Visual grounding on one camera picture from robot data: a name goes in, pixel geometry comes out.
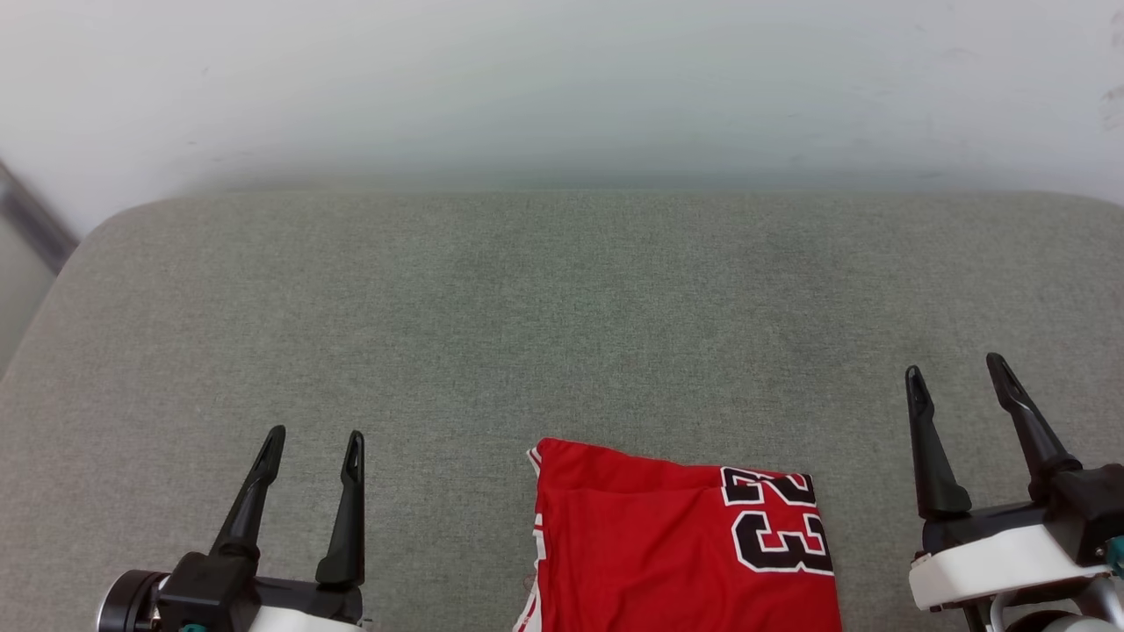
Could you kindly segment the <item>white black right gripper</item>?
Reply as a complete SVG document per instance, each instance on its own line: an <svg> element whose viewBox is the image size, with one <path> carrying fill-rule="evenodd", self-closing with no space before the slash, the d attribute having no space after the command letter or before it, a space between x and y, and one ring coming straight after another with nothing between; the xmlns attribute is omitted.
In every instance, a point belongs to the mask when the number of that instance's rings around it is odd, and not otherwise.
<svg viewBox="0 0 1124 632"><path fill-rule="evenodd" d="M1080 471L1072 455L1027 389L999 353L986 364L997 399L1012 417L1028 470L1028 498L1048 503L1059 473ZM924 520L922 548L910 561L910 595L916 608L966 607L1012 593L1014 603L1068 599L1108 565L1077 565L1045 529L1045 507L1009 504L968 513L969 493L958 484L934 424L932 400L921 368L904 373L910 424L912 471L917 514Z"/></svg>

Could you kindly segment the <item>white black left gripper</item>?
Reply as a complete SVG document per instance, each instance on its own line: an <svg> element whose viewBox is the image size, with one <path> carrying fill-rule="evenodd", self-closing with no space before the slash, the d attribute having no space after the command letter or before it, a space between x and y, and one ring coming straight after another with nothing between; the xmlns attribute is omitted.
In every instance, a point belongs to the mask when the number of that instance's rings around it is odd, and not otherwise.
<svg viewBox="0 0 1124 632"><path fill-rule="evenodd" d="M284 446L285 427L270 428L210 556L247 557L257 563L264 504ZM342 460L342 493L327 553L317 567L317 584L259 578L261 607L250 624L252 631L363 631L366 619L359 587L365 581L364 463L364 436L354 428Z"/></svg>

